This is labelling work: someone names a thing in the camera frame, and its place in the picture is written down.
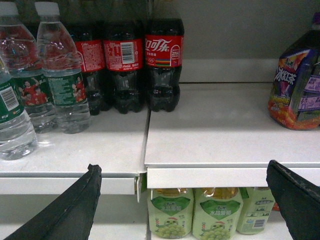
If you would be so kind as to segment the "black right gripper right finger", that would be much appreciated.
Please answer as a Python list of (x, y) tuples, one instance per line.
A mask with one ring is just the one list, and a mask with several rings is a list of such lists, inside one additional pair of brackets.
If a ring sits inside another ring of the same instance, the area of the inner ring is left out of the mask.
[(320, 188), (275, 160), (266, 181), (294, 240), (320, 238)]

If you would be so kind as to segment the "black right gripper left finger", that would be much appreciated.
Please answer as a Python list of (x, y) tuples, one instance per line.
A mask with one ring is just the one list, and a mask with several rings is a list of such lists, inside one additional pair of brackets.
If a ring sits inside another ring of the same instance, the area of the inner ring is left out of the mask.
[(88, 171), (56, 199), (45, 205), (46, 195), (10, 195), (1, 198), (0, 213), (6, 220), (26, 222), (6, 236), (7, 240), (87, 240), (101, 194), (102, 169), (89, 165)]

